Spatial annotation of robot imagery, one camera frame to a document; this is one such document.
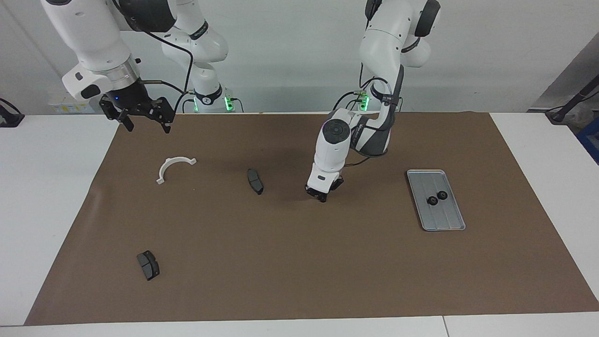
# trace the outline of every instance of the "table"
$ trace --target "table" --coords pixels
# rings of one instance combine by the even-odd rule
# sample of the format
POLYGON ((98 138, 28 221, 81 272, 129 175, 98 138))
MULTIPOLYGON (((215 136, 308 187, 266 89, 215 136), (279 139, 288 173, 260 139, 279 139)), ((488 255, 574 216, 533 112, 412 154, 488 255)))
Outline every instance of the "table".
MULTIPOLYGON (((542 114, 494 113, 549 218, 599 296, 599 167, 542 114)), ((103 116, 28 116, 0 132, 0 336, 596 336, 599 312, 20 327, 116 132, 103 116)))

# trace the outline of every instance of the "black wheel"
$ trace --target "black wheel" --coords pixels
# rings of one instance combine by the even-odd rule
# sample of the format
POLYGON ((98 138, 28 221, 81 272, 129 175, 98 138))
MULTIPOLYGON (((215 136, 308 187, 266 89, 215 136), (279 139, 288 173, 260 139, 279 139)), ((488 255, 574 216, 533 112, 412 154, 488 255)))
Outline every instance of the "black wheel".
POLYGON ((437 193, 437 198, 441 199, 441 200, 445 200, 449 197, 449 195, 447 194, 446 191, 440 191, 439 193, 437 193))
POLYGON ((437 197, 429 197, 426 202, 428 202, 428 204, 431 206, 435 206, 439 203, 439 199, 437 199, 437 197))

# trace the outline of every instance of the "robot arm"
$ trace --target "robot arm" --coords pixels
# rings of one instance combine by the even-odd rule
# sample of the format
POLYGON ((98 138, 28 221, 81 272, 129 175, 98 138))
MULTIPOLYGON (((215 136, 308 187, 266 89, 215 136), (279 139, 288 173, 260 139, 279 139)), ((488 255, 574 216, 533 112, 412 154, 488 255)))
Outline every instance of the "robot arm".
MULTIPOLYGON (((190 79, 195 92, 196 106, 201 112, 228 112, 233 109, 216 70, 210 65, 224 60, 229 53, 225 39, 205 20, 197 0, 176 0, 178 29, 165 40, 191 52, 193 65, 190 79)), ((165 43, 164 55, 184 69, 189 66, 189 55, 165 43)))
POLYGON ((395 111, 404 80, 404 64, 421 67, 430 55, 427 36, 438 18, 437 0, 369 0, 369 20, 360 57, 364 65, 386 82, 387 89, 373 93, 381 101, 378 118, 371 119, 347 109, 329 114, 320 129, 312 172, 305 186, 308 194, 326 202, 330 191, 342 183, 341 171, 349 149, 366 158, 387 152, 395 111))
MULTIPOLYGON (((162 1, 165 8, 172 6, 169 1, 162 1)), ((106 1, 41 0, 41 3, 79 60, 62 78, 68 92, 78 100, 105 94, 100 106, 106 116, 123 123, 130 131, 133 123, 128 115, 141 115, 158 121, 168 133, 174 111, 164 97, 152 100, 148 96, 131 50, 121 39, 106 1)))

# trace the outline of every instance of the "metal tray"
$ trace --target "metal tray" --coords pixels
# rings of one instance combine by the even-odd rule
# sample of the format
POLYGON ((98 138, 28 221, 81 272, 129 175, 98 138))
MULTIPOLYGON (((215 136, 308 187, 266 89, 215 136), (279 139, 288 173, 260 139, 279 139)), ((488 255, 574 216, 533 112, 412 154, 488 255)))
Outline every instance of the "metal tray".
POLYGON ((447 175, 442 170, 409 170, 407 172, 412 196, 418 209, 422 228, 427 231, 465 230, 466 224, 459 211, 447 175))

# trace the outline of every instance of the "brown paper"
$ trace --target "brown paper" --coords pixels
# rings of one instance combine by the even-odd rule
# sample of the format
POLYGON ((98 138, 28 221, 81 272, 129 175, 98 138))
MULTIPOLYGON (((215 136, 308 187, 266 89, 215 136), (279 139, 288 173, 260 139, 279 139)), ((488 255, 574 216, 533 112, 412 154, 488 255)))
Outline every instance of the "brown paper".
POLYGON ((322 204, 304 184, 324 119, 119 128, 26 324, 599 310, 488 114, 399 115, 389 153, 345 169, 322 204), (178 156, 198 163, 158 185, 178 156), (422 168, 447 173, 465 231, 422 230, 406 179, 422 168), (149 282, 147 249, 161 269, 149 282))

